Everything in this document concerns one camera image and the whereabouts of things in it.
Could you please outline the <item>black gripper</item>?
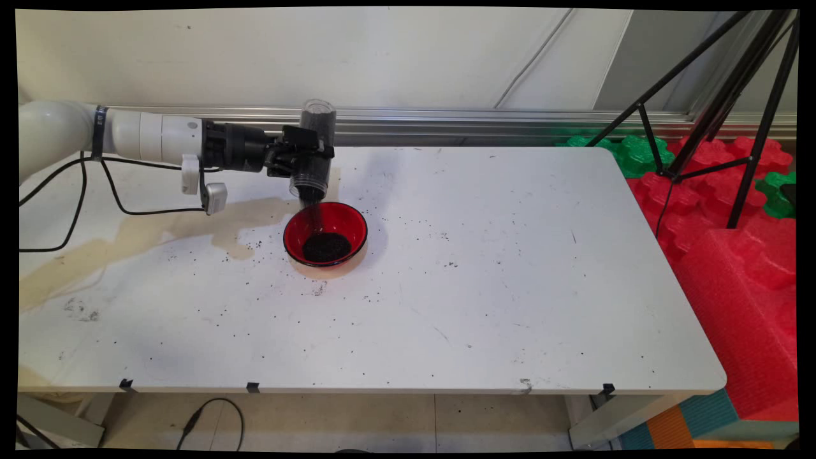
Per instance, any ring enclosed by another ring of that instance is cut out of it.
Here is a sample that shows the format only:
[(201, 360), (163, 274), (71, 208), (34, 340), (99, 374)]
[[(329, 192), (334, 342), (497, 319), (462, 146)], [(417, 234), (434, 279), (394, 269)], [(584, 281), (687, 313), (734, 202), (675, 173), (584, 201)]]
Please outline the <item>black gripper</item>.
[(283, 125), (278, 143), (256, 127), (206, 121), (203, 127), (201, 164), (206, 169), (259, 173), (269, 177), (329, 180), (333, 146), (323, 145), (312, 129)]

